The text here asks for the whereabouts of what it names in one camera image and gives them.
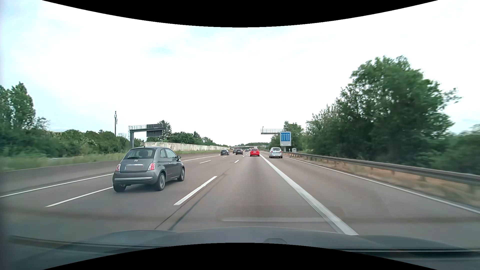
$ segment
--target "tire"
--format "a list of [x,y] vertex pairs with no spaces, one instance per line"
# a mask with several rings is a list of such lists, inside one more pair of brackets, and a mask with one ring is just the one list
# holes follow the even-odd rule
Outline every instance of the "tire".
[[113,185],[113,190],[115,190],[116,192],[124,192],[125,188],[127,188],[126,185],[119,185],[119,184]]
[[178,182],[182,182],[183,180],[185,180],[185,168],[182,168],[182,169],[181,169],[180,177],[177,178],[177,181],[178,181]]
[[156,191],[162,191],[165,188],[165,175],[163,173],[158,177],[158,181],[154,184]]

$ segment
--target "solid white line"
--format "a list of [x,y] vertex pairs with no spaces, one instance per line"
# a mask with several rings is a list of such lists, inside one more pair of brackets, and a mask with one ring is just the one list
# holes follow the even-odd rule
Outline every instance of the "solid white line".
[[105,175],[101,175],[101,176],[90,177],[90,178],[85,178],[85,179],[81,179],[81,180],[75,180],[75,181],[66,182],[66,183],[61,183],[61,184],[54,184],[54,185],[39,187],[39,188],[35,188],[35,189],[30,189],[30,190],[25,190],[25,191],[21,191],[21,192],[17,192],[17,193],[12,193],[12,194],[3,195],[3,196],[0,196],[0,198],[7,197],[7,196],[12,196],[12,195],[17,195],[17,194],[21,194],[21,193],[25,193],[25,192],[35,191],[35,190],[39,190],[39,189],[54,187],[54,186],[58,186],[58,185],[70,184],[70,183],[85,181],[85,180],[94,179],[94,178],[98,178],[98,177],[109,176],[109,175],[113,175],[113,173],[111,173],[111,174],[105,174]]
[[191,160],[200,160],[200,159],[206,159],[206,158],[213,158],[213,157],[218,157],[220,155],[216,155],[216,156],[210,156],[210,157],[203,157],[203,158],[197,158],[197,159],[191,159]]
[[188,198],[190,198],[193,194],[197,193],[197,191],[199,191],[202,187],[208,185],[208,183],[210,183],[212,180],[214,180],[216,178],[216,176],[210,178],[210,180],[208,180],[207,182],[203,183],[201,186],[199,186],[198,188],[194,189],[192,192],[190,192],[187,196],[183,197],[180,201],[176,202],[174,205],[180,205],[182,204],[184,201],[186,201]]
[[304,190],[301,186],[291,180],[286,174],[284,174],[281,170],[275,167],[272,163],[270,163],[263,155],[260,155],[265,162],[270,165],[293,189],[295,189],[303,199],[305,199],[310,206],[317,211],[331,226],[334,228],[338,233],[345,233],[348,235],[358,235],[350,226],[348,226],[345,222],[343,222],[339,217],[337,217],[334,213],[328,210],[323,204],[317,201],[312,195],[310,195],[306,190]]
[[55,205],[59,205],[59,204],[64,203],[64,202],[69,202],[69,201],[72,201],[72,200],[75,200],[75,199],[78,199],[78,198],[82,198],[82,197],[85,197],[85,196],[88,196],[88,195],[92,195],[92,194],[95,194],[97,192],[104,191],[104,190],[111,189],[111,188],[113,188],[113,187],[111,186],[111,187],[107,187],[107,188],[104,188],[104,189],[100,189],[100,190],[97,190],[97,191],[94,191],[94,192],[90,192],[88,194],[84,194],[84,195],[81,195],[81,196],[78,196],[78,197],[75,197],[75,198],[71,198],[71,199],[64,200],[64,201],[61,201],[61,202],[58,202],[58,203],[54,203],[54,204],[51,204],[51,205],[48,205],[48,206],[45,206],[45,207],[52,207],[52,206],[55,206]]
[[424,194],[420,194],[420,193],[417,193],[417,192],[413,192],[413,191],[411,191],[411,190],[407,190],[407,189],[404,189],[404,188],[401,188],[401,187],[398,187],[398,186],[394,186],[394,185],[382,183],[382,182],[379,182],[379,181],[376,181],[376,180],[368,179],[368,178],[361,177],[361,176],[358,176],[358,175],[354,175],[354,174],[351,174],[351,173],[348,173],[348,172],[342,172],[342,171],[334,170],[334,169],[327,168],[327,167],[324,167],[324,166],[320,166],[320,165],[316,165],[316,164],[311,164],[311,163],[304,162],[304,161],[301,161],[301,160],[296,160],[296,161],[303,162],[303,163],[307,163],[307,164],[310,164],[310,165],[313,165],[313,166],[317,166],[317,167],[320,167],[320,168],[323,168],[323,169],[331,170],[331,171],[334,171],[334,172],[343,173],[343,174],[346,174],[346,175],[350,175],[350,176],[353,176],[353,177],[357,177],[357,178],[360,178],[360,179],[363,179],[363,180],[367,180],[367,181],[370,181],[370,182],[374,182],[374,183],[377,183],[377,184],[382,184],[382,185],[385,185],[385,186],[388,186],[388,187],[391,187],[391,188],[395,188],[395,189],[398,189],[398,190],[401,190],[401,191],[405,191],[405,192],[408,192],[408,193],[411,193],[411,194],[415,194],[415,195],[418,195],[418,196],[421,196],[421,197],[424,197],[424,198],[427,198],[427,199],[430,199],[430,200],[434,200],[434,201],[437,201],[437,202],[442,202],[442,203],[445,203],[445,204],[448,204],[448,205],[451,205],[451,206],[455,206],[455,207],[458,207],[458,208],[462,208],[462,209],[465,209],[465,210],[468,210],[468,211],[471,211],[471,212],[480,214],[480,211],[478,211],[478,210],[471,209],[471,208],[468,208],[468,207],[464,207],[464,206],[461,206],[461,205],[458,205],[458,204],[455,204],[455,203],[451,203],[451,202],[447,202],[447,201],[444,201],[444,200],[440,200],[440,199],[437,199],[437,198],[434,198],[434,197],[430,197],[430,196],[427,196],[427,195],[424,195]]

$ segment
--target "asphalt road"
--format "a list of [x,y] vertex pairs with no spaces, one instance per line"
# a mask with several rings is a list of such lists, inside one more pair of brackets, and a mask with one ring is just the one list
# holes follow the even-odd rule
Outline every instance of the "asphalt road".
[[[480,214],[302,161],[261,155],[183,157],[185,181],[168,182],[160,192],[132,185],[116,193],[111,175],[95,168],[90,175],[84,170],[83,179],[75,174],[70,182],[56,181],[60,185],[3,193],[7,234],[75,241],[138,229],[276,226],[480,246]],[[35,174],[31,180],[35,183]]]

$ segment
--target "dark car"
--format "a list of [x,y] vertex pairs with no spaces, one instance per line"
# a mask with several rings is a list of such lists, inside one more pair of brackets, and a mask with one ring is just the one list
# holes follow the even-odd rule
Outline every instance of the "dark car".
[[185,167],[168,147],[137,147],[125,155],[113,173],[113,189],[122,192],[133,184],[149,184],[161,191],[171,180],[185,180]]

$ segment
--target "black border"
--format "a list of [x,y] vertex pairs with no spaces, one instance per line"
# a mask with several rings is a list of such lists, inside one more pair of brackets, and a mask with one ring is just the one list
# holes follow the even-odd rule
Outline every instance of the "black border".
[[208,27],[273,27],[343,20],[408,8],[434,1],[323,1],[235,4],[170,1],[45,0],[77,9],[136,20]]

